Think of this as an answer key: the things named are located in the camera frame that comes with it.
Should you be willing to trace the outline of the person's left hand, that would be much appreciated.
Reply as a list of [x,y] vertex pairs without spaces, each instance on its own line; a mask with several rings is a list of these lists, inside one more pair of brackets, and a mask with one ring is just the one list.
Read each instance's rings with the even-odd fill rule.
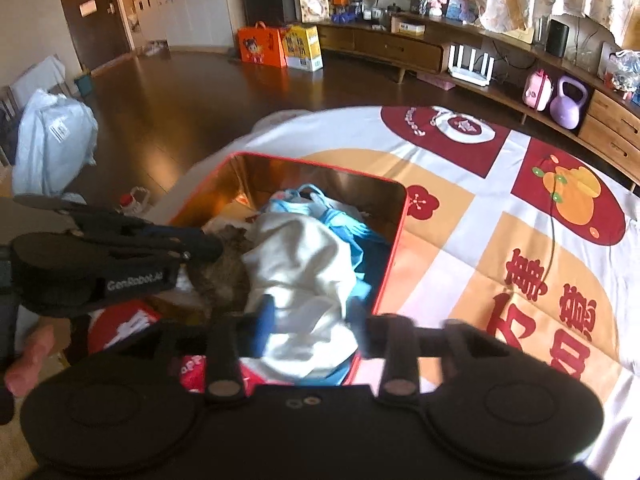
[[27,338],[22,355],[4,374],[4,385],[16,398],[30,393],[37,383],[43,362],[50,356],[55,345],[52,325],[43,325]]

